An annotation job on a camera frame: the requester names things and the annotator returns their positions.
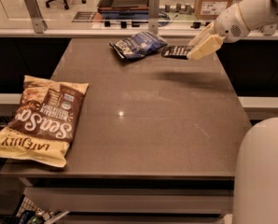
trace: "orange box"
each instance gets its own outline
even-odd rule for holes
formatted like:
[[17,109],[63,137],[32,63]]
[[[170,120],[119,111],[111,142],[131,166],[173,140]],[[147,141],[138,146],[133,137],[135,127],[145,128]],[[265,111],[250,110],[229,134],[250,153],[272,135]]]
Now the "orange box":
[[200,20],[215,20],[226,8],[232,5],[233,0],[195,0],[194,13]]

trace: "brown chip bag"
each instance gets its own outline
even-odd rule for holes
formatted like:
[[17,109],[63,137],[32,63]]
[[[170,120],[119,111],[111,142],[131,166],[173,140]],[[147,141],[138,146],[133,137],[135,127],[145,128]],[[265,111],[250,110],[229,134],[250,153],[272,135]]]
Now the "brown chip bag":
[[26,76],[20,107],[0,132],[0,158],[64,167],[88,86]]

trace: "blue chip bag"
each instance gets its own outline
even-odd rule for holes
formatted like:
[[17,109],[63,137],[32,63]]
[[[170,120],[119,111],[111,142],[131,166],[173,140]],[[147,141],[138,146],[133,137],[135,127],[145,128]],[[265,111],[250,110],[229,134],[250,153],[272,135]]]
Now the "blue chip bag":
[[167,46],[168,43],[160,36],[150,32],[141,32],[129,38],[110,42],[110,46],[116,50],[122,59],[139,59]]

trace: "label on box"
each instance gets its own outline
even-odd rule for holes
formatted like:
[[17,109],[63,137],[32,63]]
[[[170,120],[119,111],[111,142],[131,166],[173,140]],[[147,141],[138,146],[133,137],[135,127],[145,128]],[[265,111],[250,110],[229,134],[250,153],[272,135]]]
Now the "label on box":
[[202,2],[202,15],[219,15],[227,8],[227,2]]

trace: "gray tabletop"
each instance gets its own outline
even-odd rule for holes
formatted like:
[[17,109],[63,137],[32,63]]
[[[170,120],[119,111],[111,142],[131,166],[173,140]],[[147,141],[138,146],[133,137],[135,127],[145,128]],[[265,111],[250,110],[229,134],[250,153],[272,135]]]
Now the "gray tabletop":
[[126,62],[110,40],[119,38],[72,39],[52,77],[90,84],[66,166],[51,170],[8,161],[2,174],[234,177],[239,146],[251,125],[217,56],[193,62],[156,53]]

